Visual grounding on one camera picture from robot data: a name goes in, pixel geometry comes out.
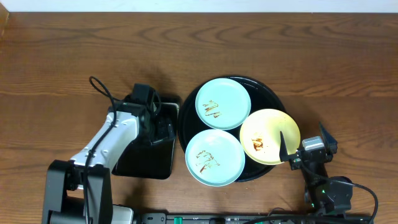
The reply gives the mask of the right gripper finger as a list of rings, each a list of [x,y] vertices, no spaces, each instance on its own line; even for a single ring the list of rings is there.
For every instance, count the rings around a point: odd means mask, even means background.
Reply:
[[[324,128],[321,122],[319,122],[319,129],[323,138],[325,149],[329,154],[336,154],[338,149],[337,140]]]
[[[281,162],[287,162],[295,159],[295,153],[288,154],[287,147],[284,140],[284,135],[282,131],[280,132],[280,149],[279,149],[279,158]]]

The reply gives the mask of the yellow plate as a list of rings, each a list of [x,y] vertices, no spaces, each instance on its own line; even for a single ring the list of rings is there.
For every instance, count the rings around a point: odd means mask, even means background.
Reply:
[[[284,136],[288,154],[294,154],[301,136],[297,123],[287,113],[263,109],[250,114],[241,126],[240,143],[252,160],[269,166],[281,164],[280,136]]]

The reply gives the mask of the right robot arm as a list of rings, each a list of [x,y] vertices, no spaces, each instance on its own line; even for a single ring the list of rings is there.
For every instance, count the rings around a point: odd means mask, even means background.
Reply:
[[[325,164],[337,153],[337,140],[319,125],[320,136],[304,139],[292,154],[287,151],[287,140],[280,133],[279,158],[288,162],[292,170],[301,170],[305,181],[305,201],[318,214],[343,216],[351,209],[352,181],[343,176],[329,177]]]

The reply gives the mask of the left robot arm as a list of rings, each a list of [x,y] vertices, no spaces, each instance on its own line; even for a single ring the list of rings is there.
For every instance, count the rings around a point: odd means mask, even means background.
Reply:
[[[175,96],[117,102],[78,154],[49,165],[42,223],[138,223],[133,209],[113,203],[111,175],[171,175],[179,106]]]

